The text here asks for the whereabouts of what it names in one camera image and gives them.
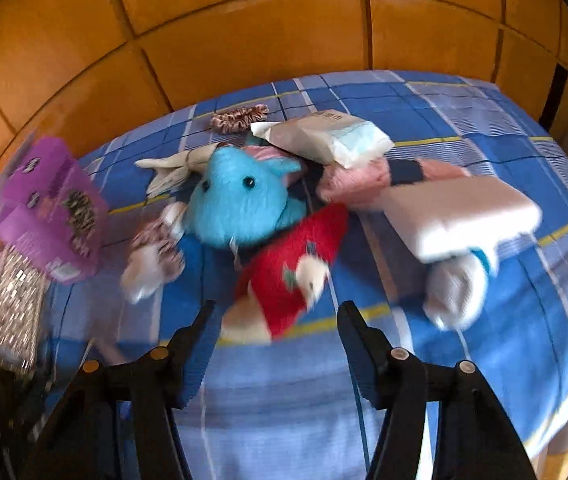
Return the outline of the white foam sponge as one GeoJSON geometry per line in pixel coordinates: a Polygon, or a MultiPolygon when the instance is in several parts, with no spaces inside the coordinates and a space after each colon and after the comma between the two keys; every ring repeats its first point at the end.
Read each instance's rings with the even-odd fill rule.
{"type": "Polygon", "coordinates": [[[391,186],[376,207],[422,263],[497,248],[534,233],[542,220],[533,200],[491,176],[391,186]]]}

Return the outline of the red knitted sock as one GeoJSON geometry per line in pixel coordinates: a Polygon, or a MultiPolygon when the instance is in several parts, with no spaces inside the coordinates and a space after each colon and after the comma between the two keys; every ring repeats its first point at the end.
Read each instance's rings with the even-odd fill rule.
{"type": "Polygon", "coordinates": [[[321,299],[349,210],[327,205],[258,252],[239,275],[221,337],[237,344],[270,344],[321,299]]]}

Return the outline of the pink knitted hat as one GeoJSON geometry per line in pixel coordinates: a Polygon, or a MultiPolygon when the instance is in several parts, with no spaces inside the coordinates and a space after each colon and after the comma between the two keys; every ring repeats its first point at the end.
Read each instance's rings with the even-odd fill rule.
{"type": "Polygon", "coordinates": [[[354,210],[372,209],[381,192],[394,185],[467,178],[465,168],[437,159],[380,157],[363,166],[325,166],[316,195],[325,204],[342,203],[354,210]]]}

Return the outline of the cream cloth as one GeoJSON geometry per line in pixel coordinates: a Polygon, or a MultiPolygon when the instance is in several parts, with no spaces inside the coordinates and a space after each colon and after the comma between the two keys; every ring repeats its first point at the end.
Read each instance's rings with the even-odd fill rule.
{"type": "Polygon", "coordinates": [[[214,151],[220,146],[218,143],[207,144],[180,151],[165,158],[144,158],[134,162],[140,169],[154,170],[155,176],[146,188],[146,196],[155,198],[168,193],[173,188],[179,188],[191,174],[203,174],[214,151]]]}

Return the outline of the blue plush toy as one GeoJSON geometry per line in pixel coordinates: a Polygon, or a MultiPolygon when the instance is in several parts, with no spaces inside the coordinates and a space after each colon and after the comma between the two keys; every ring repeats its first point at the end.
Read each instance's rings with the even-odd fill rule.
{"type": "Polygon", "coordinates": [[[184,231],[218,249],[269,240],[307,215],[305,202],[290,196],[285,183],[301,170],[294,158],[259,160],[240,148],[218,148],[189,200],[184,231]]]}

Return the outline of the leopard print scrunchie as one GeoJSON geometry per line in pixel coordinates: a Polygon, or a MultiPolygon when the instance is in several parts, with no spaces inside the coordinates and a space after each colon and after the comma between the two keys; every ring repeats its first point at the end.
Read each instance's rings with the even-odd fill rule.
{"type": "Polygon", "coordinates": [[[269,113],[267,104],[237,107],[213,114],[210,127],[221,134],[241,133],[249,129],[253,122],[261,122],[267,118],[269,113]]]}

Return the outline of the silver ornate tissue box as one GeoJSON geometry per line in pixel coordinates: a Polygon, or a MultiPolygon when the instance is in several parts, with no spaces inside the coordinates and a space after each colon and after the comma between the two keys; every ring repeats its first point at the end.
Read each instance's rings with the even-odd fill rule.
{"type": "Polygon", "coordinates": [[[43,336],[46,276],[0,240],[0,368],[29,375],[43,336]]]}

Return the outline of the white rolled sock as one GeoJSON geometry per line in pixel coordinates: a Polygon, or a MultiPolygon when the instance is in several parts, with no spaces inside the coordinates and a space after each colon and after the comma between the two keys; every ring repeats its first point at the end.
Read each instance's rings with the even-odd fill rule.
{"type": "Polygon", "coordinates": [[[435,263],[427,273],[425,315],[439,330],[467,330],[482,314],[489,283],[498,273],[493,249],[472,249],[435,263]]]}

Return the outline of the purple cardboard box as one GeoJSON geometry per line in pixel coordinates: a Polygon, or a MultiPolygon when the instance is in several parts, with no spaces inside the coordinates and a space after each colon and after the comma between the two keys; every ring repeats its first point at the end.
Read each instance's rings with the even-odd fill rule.
{"type": "Polygon", "coordinates": [[[0,173],[0,240],[53,281],[97,272],[108,206],[55,136],[29,136],[0,173]]]}

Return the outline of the face mask packet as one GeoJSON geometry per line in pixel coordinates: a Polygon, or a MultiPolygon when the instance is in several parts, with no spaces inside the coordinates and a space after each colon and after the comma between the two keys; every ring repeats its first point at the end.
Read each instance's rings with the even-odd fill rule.
{"type": "Polygon", "coordinates": [[[395,145],[374,122],[338,110],[320,110],[285,122],[253,122],[250,131],[283,151],[345,169],[362,167],[395,145]]]}

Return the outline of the orange wooden wardrobe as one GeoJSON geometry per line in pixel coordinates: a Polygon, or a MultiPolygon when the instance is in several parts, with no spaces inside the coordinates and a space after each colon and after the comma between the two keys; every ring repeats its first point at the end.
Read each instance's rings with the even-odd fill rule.
{"type": "MultiPolygon", "coordinates": [[[[488,80],[533,118],[567,0],[0,0],[0,170],[30,133],[83,156],[206,99],[334,70],[488,80]]],[[[550,129],[568,129],[568,81],[550,129]]]]}

